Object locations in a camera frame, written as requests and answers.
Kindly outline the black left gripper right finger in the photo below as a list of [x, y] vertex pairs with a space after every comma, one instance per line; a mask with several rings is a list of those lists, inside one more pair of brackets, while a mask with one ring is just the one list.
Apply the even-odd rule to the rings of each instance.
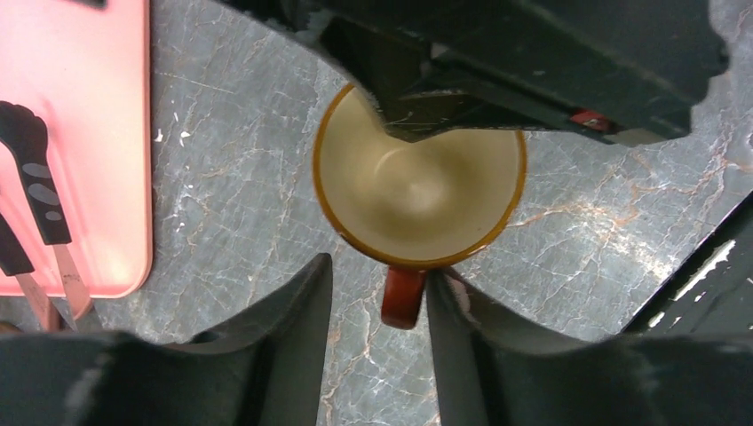
[[513, 425], [502, 359], [509, 354], [555, 354], [587, 344], [516, 313], [455, 269], [431, 271], [425, 294], [444, 425]]

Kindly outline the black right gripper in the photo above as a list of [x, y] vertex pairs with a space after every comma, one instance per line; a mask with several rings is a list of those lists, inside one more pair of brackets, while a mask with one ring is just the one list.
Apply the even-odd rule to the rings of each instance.
[[686, 137], [730, 64], [706, 1], [231, 1], [369, 99], [391, 136], [563, 130]]

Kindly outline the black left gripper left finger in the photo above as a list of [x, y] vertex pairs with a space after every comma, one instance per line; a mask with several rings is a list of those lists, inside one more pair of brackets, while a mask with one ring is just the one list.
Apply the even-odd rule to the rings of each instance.
[[314, 425], [332, 306], [333, 263], [315, 255], [232, 318], [171, 348], [196, 360], [200, 425]]

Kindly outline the small orange cup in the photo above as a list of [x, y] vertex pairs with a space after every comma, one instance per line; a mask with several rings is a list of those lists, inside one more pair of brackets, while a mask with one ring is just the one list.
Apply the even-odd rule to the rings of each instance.
[[386, 265], [380, 316], [417, 322], [429, 271], [488, 247], [519, 204], [527, 146], [519, 130], [451, 130], [409, 143], [388, 135], [367, 96], [345, 86], [313, 143], [321, 211], [350, 246]]

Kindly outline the black metal food tongs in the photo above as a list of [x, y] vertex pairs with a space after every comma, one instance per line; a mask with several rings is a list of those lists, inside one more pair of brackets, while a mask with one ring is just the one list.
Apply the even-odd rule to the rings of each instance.
[[72, 235], [48, 162], [47, 125], [29, 108], [3, 101], [1, 143], [15, 162], [42, 242], [54, 252], [70, 315], [68, 328], [77, 331], [92, 308], [91, 291], [69, 248]]

